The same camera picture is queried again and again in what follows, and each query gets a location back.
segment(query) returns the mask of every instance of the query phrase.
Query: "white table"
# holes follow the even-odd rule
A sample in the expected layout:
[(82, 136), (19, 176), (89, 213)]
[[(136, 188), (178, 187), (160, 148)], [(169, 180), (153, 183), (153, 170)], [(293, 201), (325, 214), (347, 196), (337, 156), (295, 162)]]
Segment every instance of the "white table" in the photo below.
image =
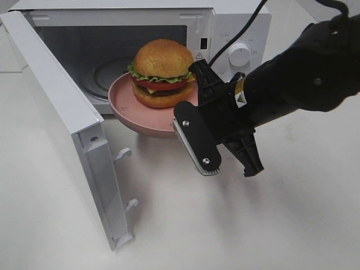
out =
[[(273, 21), (264, 60), (313, 21), (294, 1), (270, 0), (268, 7)], [(123, 199), (139, 199), (128, 215), (136, 239), (111, 252), (86, 180), (67, 171), (5, 47), (1, 269), (360, 266), (359, 95), (326, 114), (299, 110), (259, 127), (255, 138), (265, 171), (251, 178), (224, 147), (221, 173), (205, 178), (178, 141), (140, 136), (106, 117), (112, 150), (133, 151), (116, 166)]]

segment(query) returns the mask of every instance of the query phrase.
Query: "open microwave door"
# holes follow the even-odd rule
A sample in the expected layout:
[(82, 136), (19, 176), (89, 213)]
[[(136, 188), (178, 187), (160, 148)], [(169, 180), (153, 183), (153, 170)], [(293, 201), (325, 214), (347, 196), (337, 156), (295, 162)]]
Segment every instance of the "open microwave door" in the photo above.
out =
[[(112, 156), (102, 128), (104, 121), (69, 74), (46, 47), (24, 15), (0, 15), (8, 39), (31, 90), (44, 124), (59, 154), (73, 154), (85, 176), (112, 250), (132, 239), (128, 231), (114, 163), (130, 149)], [(128, 209), (135, 201), (129, 203)]]

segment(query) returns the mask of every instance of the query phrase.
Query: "microwave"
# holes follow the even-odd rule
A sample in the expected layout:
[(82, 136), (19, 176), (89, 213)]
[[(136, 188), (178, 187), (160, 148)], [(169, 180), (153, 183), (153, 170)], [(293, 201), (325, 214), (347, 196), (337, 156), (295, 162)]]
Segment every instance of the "microwave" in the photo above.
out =
[[(111, 83), (127, 72), (147, 42), (168, 38), (186, 46), (193, 59), (209, 61), (250, 18), (260, 1), (20, 0), (0, 15), (44, 124), (66, 161), (77, 156), (111, 250), (130, 241), (115, 173), (131, 149), (113, 154), (102, 115)], [(213, 65), (229, 81), (262, 63), (271, 14), (263, 7), (249, 30)]]

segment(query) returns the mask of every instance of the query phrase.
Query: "tomato slice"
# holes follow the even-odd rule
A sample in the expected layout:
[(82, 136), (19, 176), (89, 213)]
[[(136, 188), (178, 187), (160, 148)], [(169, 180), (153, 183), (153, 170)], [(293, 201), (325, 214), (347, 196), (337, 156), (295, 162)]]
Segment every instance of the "tomato slice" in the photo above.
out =
[(156, 91), (177, 89), (183, 87), (188, 81), (188, 79), (182, 79), (181, 82), (176, 82), (176, 83), (168, 83), (168, 82), (157, 83), (157, 82), (148, 82), (147, 80), (137, 80), (136, 77), (134, 76), (131, 76), (131, 80), (136, 84), (138, 84), (139, 86), (143, 86), (148, 89), (156, 90)]

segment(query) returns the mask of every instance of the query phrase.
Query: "screw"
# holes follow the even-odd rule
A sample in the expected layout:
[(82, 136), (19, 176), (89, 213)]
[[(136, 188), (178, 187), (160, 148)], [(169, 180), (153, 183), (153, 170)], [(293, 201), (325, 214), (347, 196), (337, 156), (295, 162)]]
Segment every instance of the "screw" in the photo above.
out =
[(322, 80), (320, 78), (315, 78), (314, 79), (314, 84), (317, 86), (320, 86), (322, 84)]
[(184, 127), (188, 127), (188, 126), (190, 125), (190, 122), (189, 122), (188, 120), (184, 120), (184, 121), (182, 122), (182, 125), (183, 125)]
[(97, 140), (99, 140), (99, 138), (98, 137), (92, 137), (91, 139), (90, 139), (90, 143), (94, 143), (94, 142), (96, 142)]
[(208, 159), (207, 157), (202, 159), (202, 163), (204, 163), (205, 165), (210, 164), (210, 159)]

